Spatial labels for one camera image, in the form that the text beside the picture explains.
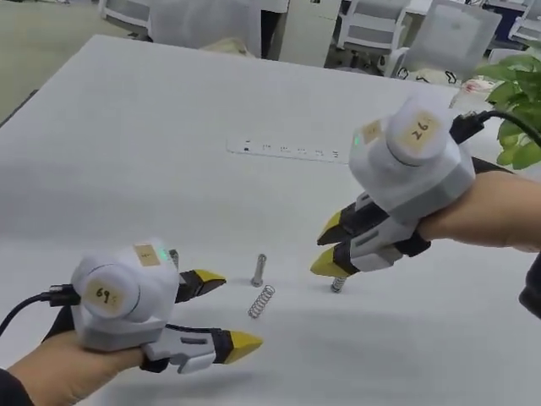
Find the human hand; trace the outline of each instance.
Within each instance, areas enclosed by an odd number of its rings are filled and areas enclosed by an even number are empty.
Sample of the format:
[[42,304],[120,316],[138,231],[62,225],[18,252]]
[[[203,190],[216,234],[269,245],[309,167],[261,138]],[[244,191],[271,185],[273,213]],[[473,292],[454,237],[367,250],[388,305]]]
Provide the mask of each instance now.
[[35,406],[71,406],[143,358],[140,348],[106,354],[83,349],[71,331],[48,338],[8,371]]
[[418,231],[426,240],[539,252],[541,184],[511,173],[481,173],[457,202],[424,218]]

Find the plant leaf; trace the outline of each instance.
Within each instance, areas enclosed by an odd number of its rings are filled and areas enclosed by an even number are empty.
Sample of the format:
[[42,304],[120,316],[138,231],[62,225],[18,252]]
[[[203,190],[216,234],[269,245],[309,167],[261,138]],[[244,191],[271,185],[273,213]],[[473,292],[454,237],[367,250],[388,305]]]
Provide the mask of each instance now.
[[539,111],[541,111],[541,101],[526,101],[517,104],[511,110],[515,116],[536,128],[541,125]]
[[507,151],[502,151],[498,158],[496,159],[496,163],[498,165],[501,165],[502,167],[506,167],[508,165],[511,165],[513,163],[513,158],[516,154],[516,151],[518,151],[518,146],[515,146]]
[[541,71],[541,61],[532,55],[511,55],[498,62],[500,66],[505,66],[514,70],[525,70],[528,72]]
[[501,137],[498,139],[504,151],[513,149],[518,144],[518,134]]
[[518,107],[518,105],[521,105],[524,102],[529,102],[529,99],[527,98],[526,93],[524,93],[523,91],[520,91],[520,93],[516,93],[515,95],[513,95],[513,96],[509,97],[509,99],[507,99],[505,109]]
[[513,169],[524,169],[541,161],[541,149],[534,143],[528,142],[518,148],[513,155]]
[[517,70],[515,75],[516,82],[529,99],[531,101],[538,100],[541,96],[541,73]]
[[494,103],[497,108],[505,108],[509,104],[509,99],[520,92],[514,83],[504,82],[490,92],[487,102]]
[[505,82],[512,82],[516,80],[516,71],[509,69],[506,66],[496,65],[484,65],[475,70],[475,74],[479,76],[486,76],[494,80],[503,80]]
[[511,123],[510,121],[504,121],[500,129],[498,130],[498,140],[503,140],[508,137],[512,137],[513,135],[519,135],[522,133],[522,130],[519,129],[515,124]]

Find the beige sticker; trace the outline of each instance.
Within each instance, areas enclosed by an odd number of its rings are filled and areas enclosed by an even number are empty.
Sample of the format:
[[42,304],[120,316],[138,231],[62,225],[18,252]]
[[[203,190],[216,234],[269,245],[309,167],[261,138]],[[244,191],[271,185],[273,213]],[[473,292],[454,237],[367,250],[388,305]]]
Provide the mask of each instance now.
[[440,129],[440,121],[429,112],[419,112],[415,122],[400,137],[401,143],[410,150],[420,153],[427,142]]
[[376,120],[376,121],[374,121],[373,123],[366,124],[366,125],[361,129],[361,132],[363,133],[364,144],[365,144],[365,145],[368,145],[368,144],[371,143],[373,140],[375,140],[375,139],[377,139],[378,137],[380,137],[380,135],[382,134],[382,131],[381,131],[381,121],[380,121],[380,120]]
[[134,249],[142,266],[160,265],[160,260],[151,244],[134,245]]
[[122,306],[124,295],[99,279],[91,281],[86,287],[83,299],[94,306],[114,315]]

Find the bolt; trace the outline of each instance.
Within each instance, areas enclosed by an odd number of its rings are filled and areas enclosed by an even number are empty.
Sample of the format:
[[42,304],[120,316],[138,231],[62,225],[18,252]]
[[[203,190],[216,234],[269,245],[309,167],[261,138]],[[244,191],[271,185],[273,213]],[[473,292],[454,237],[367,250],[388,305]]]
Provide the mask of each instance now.
[[267,256],[265,254],[260,254],[257,257],[257,265],[255,266],[255,274],[252,280],[252,286],[259,288],[263,285],[263,270],[265,269],[265,263],[267,262]]

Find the electrical outlet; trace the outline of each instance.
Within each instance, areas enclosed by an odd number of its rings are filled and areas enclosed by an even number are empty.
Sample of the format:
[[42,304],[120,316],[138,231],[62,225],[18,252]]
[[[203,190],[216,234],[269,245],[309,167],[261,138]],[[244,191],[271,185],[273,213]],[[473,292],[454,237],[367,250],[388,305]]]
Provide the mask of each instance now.
[[234,154],[256,156],[274,156],[279,158],[300,159],[304,161],[321,161],[347,164],[348,151],[337,149],[314,148],[285,143],[271,144],[257,140],[228,140],[227,150]]

